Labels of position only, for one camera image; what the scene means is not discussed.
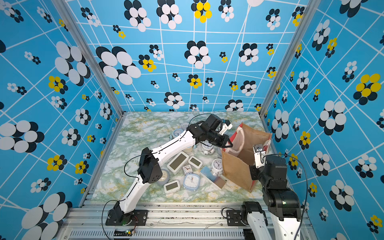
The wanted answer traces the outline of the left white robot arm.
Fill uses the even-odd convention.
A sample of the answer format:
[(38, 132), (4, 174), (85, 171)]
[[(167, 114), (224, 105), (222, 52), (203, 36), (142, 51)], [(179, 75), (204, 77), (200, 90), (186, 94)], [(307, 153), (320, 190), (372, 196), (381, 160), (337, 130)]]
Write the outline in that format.
[(161, 166), (183, 150), (204, 141), (220, 148), (233, 147), (230, 137), (225, 134), (232, 126), (229, 120), (222, 120), (214, 114), (209, 114), (205, 121), (189, 124), (185, 131), (168, 143), (152, 150), (144, 148), (139, 155), (138, 174), (124, 197), (114, 205), (112, 213), (118, 218), (131, 215), (146, 189), (163, 175)]

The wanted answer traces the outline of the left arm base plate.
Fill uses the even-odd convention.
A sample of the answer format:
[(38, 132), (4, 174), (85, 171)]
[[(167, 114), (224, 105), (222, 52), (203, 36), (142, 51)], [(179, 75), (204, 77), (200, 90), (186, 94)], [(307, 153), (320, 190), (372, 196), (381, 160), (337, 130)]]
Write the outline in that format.
[(134, 210), (124, 214), (120, 210), (111, 209), (105, 224), (107, 226), (145, 226), (148, 219), (148, 210)]

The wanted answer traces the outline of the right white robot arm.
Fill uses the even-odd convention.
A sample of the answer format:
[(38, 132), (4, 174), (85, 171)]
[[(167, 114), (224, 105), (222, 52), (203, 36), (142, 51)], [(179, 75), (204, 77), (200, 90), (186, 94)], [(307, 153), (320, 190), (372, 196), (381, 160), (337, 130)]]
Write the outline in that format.
[[(299, 240), (303, 214), (297, 194), (288, 187), (286, 160), (278, 154), (263, 157), (256, 169), (263, 200), (271, 214), (276, 240)], [(271, 240), (266, 212), (258, 202), (243, 202), (242, 222), (250, 226), (255, 240)]]

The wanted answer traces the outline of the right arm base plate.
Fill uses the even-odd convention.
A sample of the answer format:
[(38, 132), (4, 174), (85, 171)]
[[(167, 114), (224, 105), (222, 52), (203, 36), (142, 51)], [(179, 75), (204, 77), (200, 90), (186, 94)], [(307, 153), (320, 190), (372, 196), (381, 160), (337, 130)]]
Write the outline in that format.
[(226, 220), (227, 220), (227, 225), (229, 227), (245, 227), (248, 226), (246, 225), (241, 216), (241, 211), (239, 210), (231, 210), (227, 209), (226, 210)]

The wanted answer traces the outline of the blue mirror clock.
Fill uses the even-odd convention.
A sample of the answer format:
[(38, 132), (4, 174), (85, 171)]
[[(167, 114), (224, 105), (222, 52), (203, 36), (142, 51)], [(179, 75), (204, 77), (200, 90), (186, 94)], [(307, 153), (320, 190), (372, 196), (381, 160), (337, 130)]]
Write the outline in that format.
[(223, 189), (223, 187), (227, 183), (227, 181), (224, 180), (222, 177), (214, 175), (213, 171), (207, 166), (204, 166), (200, 170), (200, 174), (219, 190)]

